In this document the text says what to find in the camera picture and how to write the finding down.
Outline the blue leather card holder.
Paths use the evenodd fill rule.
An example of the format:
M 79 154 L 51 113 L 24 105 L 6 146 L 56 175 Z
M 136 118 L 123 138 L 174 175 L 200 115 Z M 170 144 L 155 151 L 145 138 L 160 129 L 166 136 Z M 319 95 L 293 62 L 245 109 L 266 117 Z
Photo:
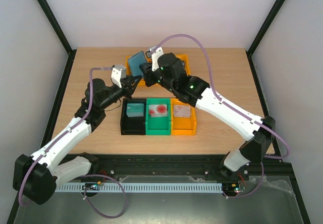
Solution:
M 143 73 L 140 69 L 140 65 L 147 62 L 145 54 L 143 51 L 140 51 L 127 59 L 128 66 L 132 76 L 142 76 Z

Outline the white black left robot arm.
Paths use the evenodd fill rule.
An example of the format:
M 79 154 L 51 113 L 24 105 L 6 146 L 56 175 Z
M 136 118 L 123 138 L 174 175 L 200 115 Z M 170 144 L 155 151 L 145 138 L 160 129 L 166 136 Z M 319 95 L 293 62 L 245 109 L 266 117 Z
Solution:
M 80 157 L 72 165 L 74 171 L 63 170 L 61 161 L 82 139 L 91 134 L 104 120 L 105 109 L 122 97 L 130 99 L 141 76 L 126 76 L 106 86 L 104 80 L 90 78 L 81 100 L 81 106 L 69 124 L 44 147 L 31 156 L 21 154 L 15 161 L 13 188 L 18 191 L 18 201 L 26 196 L 31 202 L 44 204 L 53 195 L 59 184 L 85 175 L 91 162 Z

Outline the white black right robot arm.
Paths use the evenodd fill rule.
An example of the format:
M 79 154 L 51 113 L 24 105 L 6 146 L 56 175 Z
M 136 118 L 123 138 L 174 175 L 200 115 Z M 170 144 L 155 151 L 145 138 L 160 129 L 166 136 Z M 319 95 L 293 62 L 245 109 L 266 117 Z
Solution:
M 147 87 L 159 84 L 182 103 L 215 116 L 242 136 L 245 142 L 228 152 L 220 163 L 223 178 L 232 179 L 248 163 L 262 162 L 274 139 L 274 118 L 253 115 L 214 93 L 209 83 L 187 74 L 181 60 L 173 53 L 163 54 L 139 68 Z

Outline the teal credit card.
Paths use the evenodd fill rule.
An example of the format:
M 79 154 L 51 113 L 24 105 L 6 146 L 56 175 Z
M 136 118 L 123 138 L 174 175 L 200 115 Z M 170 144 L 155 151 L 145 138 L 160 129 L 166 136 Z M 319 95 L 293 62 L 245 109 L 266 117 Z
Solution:
M 143 103 L 128 103 L 126 106 L 126 115 L 129 118 L 143 117 L 144 116 L 144 104 Z

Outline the white red circle card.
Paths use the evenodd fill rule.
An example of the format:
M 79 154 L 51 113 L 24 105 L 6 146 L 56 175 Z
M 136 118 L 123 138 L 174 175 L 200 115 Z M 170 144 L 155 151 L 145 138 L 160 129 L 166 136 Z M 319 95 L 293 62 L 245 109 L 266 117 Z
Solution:
M 167 117 L 168 106 L 166 104 L 150 104 L 148 106 L 148 114 L 151 117 Z

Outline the white patterned card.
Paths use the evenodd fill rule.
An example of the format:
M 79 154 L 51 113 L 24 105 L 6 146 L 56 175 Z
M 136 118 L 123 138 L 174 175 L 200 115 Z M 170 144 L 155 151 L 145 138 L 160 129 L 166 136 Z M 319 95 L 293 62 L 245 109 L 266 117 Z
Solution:
M 190 118 L 191 106 L 190 105 L 173 105 L 173 115 L 177 118 Z

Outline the orange rear triple bin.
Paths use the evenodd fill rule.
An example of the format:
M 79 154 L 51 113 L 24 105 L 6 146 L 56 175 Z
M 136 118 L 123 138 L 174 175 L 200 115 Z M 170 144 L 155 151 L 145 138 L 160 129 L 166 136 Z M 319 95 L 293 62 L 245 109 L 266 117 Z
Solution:
M 186 71 L 186 73 L 188 75 L 190 75 L 191 74 L 191 70 L 190 70 L 190 66 L 189 66 L 189 58 L 188 58 L 188 56 L 186 54 L 175 54 L 175 56 L 177 58 L 179 58 L 181 61 L 185 61 L 185 63 L 186 63 L 185 71 Z M 126 56 L 126 59 L 125 59 L 126 75 L 131 75 L 132 74 L 131 69 L 130 69 L 130 66 L 129 66 L 129 63 L 128 63 L 128 59 L 130 57 L 131 56 L 128 55 L 128 56 Z M 151 59 L 148 59 L 147 57 L 146 57 L 146 59 L 147 59 L 147 61 L 149 63 L 152 62 Z M 139 82 L 138 86 L 145 86 L 145 82 L 144 82 L 143 79 L 141 79 L 141 81 Z

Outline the black plastic bin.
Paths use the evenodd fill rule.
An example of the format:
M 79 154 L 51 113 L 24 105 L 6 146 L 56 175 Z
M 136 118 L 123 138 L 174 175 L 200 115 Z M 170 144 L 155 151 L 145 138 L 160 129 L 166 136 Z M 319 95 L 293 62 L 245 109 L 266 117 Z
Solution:
M 126 115 L 126 106 L 128 103 L 143 103 L 144 104 L 144 116 L 129 118 Z M 122 135 L 145 135 L 146 127 L 146 98 L 124 98 L 122 101 L 122 112 L 120 119 L 120 130 Z

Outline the green plastic bin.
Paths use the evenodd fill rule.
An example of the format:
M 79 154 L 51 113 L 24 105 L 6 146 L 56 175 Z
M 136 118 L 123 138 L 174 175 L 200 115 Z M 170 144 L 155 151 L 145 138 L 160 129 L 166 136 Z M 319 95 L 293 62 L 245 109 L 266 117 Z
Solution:
M 162 105 L 166 109 L 165 116 L 152 117 L 151 105 Z M 171 134 L 171 101 L 169 98 L 146 99 L 146 135 L 170 135 Z

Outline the orange front plastic bin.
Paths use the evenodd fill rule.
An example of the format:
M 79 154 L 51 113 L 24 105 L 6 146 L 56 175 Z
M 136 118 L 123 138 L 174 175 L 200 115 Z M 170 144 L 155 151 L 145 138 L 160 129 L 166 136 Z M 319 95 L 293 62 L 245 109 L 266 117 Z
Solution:
M 185 135 L 193 136 L 196 134 L 197 119 L 195 109 L 191 106 L 191 117 L 190 118 L 177 118 L 173 115 L 173 105 L 189 105 L 182 103 L 175 98 L 171 98 L 171 134 L 172 135 Z

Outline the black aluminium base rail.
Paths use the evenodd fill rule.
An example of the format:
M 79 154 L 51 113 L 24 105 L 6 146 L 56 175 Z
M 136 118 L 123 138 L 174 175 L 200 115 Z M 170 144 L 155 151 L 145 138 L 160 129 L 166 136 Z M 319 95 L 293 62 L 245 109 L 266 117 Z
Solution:
M 111 155 L 93 154 L 98 161 L 93 174 L 105 171 L 111 177 L 121 176 L 194 176 L 208 181 L 248 180 L 260 176 L 261 166 L 250 163 L 236 173 L 225 174 L 220 164 L 223 155 Z

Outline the black frame post left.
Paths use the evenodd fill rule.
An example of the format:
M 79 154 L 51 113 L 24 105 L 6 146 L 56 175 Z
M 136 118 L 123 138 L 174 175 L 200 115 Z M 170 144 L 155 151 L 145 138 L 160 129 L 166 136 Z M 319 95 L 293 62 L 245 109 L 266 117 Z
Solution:
M 68 55 L 74 54 L 74 50 L 70 46 L 59 22 L 57 21 L 50 5 L 48 4 L 47 0 L 37 0 L 38 4 L 40 5 L 42 11 L 44 12 L 47 20 L 49 21 L 51 27 L 53 28 L 55 34 L 57 35 L 60 43 L 62 44 L 63 48 L 65 49 Z

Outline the black frame post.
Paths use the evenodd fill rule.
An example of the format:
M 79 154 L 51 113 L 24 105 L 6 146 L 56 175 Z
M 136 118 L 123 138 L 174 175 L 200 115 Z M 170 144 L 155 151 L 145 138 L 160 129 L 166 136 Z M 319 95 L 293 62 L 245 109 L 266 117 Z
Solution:
M 48 4 L 47 0 L 37 0 L 38 4 L 40 5 L 42 11 L 44 12 L 47 20 L 49 21 L 51 27 L 53 28 L 55 34 L 57 35 L 60 43 L 62 44 L 63 48 L 65 49 L 68 55 L 74 54 L 74 50 L 70 46 L 59 22 L 57 21 L 50 5 Z
M 275 0 L 246 54 L 251 58 L 286 0 Z

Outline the black frame post right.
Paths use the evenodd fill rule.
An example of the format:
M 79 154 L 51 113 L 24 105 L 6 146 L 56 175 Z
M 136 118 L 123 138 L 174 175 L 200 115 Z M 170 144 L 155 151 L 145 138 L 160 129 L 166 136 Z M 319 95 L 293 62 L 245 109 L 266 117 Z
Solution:
M 246 54 L 251 58 L 286 0 L 275 0 Z

